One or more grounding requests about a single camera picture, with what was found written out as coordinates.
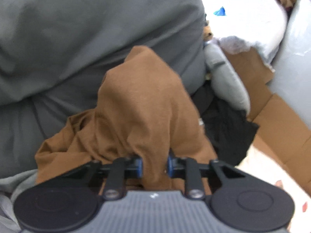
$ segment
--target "white logo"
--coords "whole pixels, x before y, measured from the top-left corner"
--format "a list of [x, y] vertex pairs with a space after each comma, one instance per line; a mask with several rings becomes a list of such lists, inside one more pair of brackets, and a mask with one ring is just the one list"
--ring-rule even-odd
[[150, 198], [152, 198], [152, 199], [155, 199], [155, 198], [158, 198], [158, 197], [159, 197], [159, 194], [157, 194], [157, 193], [154, 193], [154, 194], [150, 195]]

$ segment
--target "crumpled fabric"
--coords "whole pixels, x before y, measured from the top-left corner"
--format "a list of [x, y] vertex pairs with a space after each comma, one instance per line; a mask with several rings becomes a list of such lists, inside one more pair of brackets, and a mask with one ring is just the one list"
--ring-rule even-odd
[[0, 232], [18, 233], [21, 228], [14, 215], [13, 205], [23, 191], [35, 185], [37, 170], [30, 170], [0, 179]]

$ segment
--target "black cloth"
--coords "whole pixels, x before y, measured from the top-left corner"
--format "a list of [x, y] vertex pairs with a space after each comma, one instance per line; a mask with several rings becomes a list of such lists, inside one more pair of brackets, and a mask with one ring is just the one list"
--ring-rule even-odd
[[244, 110], [235, 110], [219, 99], [207, 81], [191, 99], [200, 112], [205, 134], [218, 159], [237, 166], [245, 157], [259, 126], [246, 120]]

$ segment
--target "black circular disc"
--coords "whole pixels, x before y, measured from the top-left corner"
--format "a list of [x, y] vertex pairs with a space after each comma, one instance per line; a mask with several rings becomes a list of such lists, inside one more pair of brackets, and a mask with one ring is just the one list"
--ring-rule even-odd
[[289, 224], [292, 198], [280, 188], [220, 188], [211, 199], [215, 216], [230, 227], [246, 232], [270, 232]]
[[87, 187], [34, 187], [14, 203], [21, 226], [34, 232], [68, 232], [84, 225], [97, 209]]

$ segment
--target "white sheet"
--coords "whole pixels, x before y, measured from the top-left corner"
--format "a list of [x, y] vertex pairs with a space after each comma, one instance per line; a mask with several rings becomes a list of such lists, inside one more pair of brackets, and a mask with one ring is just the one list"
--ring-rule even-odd
[[[295, 203], [295, 214], [291, 221], [290, 232], [311, 232], [311, 198], [274, 160], [256, 147], [251, 146], [246, 158], [237, 168], [272, 185], [281, 180], [283, 189], [293, 198]], [[305, 203], [309, 205], [309, 208], [304, 212]]]
[[[202, 1], [214, 37], [222, 42], [229, 36], [236, 37], [226, 45], [227, 51], [235, 54], [254, 46], [264, 62], [271, 61], [270, 54], [278, 48], [287, 24], [286, 12], [275, 0]], [[227, 16], [213, 14], [221, 7]]]

